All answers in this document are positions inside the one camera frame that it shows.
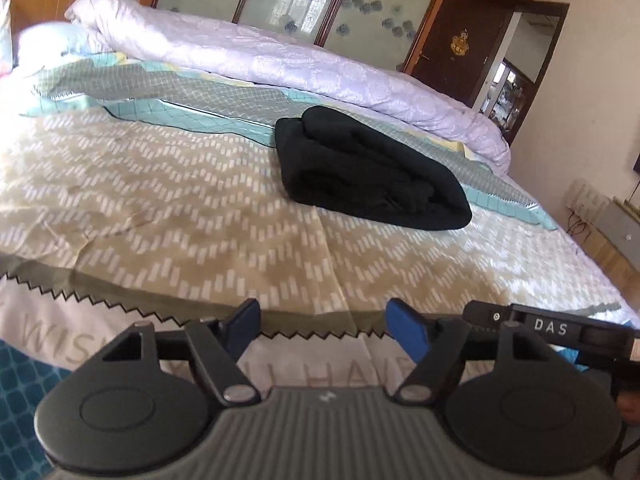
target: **wall outlet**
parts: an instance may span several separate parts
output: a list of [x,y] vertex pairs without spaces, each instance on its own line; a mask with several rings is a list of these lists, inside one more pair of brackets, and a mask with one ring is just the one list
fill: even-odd
[[595,189],[583,178],[571,184],[562,203],[577,214],[583,222],[595,222],[611,199]]

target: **white quilt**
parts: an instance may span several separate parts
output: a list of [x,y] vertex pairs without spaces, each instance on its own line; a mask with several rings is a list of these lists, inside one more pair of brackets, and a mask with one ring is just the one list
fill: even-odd
[[73,22],[99,31],[113,50],[256,83],[297,88],[370,108],[464,142],[506,174],[511,153],[485,116],[403,74],[254,27],[143,7],[133,0],[76,0]]

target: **bed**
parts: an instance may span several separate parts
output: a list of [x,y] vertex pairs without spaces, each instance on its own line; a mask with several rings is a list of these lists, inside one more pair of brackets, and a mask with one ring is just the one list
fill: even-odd
[[[459,314],[476,299],[640,328],[505,175],[499,132],[462,105],[250,27],[131,0],[77,0],[66,15],[116,52],[0,79],[3,479],[47,470],[30,422],[37,402],[142,319],[176,330],[257,298],[263,332],[240,364],[263,394],[275,384],[394,389],[414,366],[385,334],[395,297],[424,314]],[[289,200],[273,125],[314,105],[445,164],[471,224],[424,232]]]

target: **light blue pillow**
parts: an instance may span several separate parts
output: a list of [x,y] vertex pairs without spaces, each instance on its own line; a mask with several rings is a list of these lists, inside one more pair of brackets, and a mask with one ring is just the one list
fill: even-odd
[[88,56],[110,52],[99,32],[67,22],[46,22],[26,28],[14,40],[18,65],[46,64],[66,54]]

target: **pillow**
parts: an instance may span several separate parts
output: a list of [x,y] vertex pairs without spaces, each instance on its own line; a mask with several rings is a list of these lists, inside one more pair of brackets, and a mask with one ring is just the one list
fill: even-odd
[[15,50],[18,65],[43,65],[66,54],[88,56],[111,51],[99,32],[67,22],[25,28],[15,38]]
[[14,66],[14,56],[11,48],[11,14],[9,2],[0,0],[0,76],[11,72]]

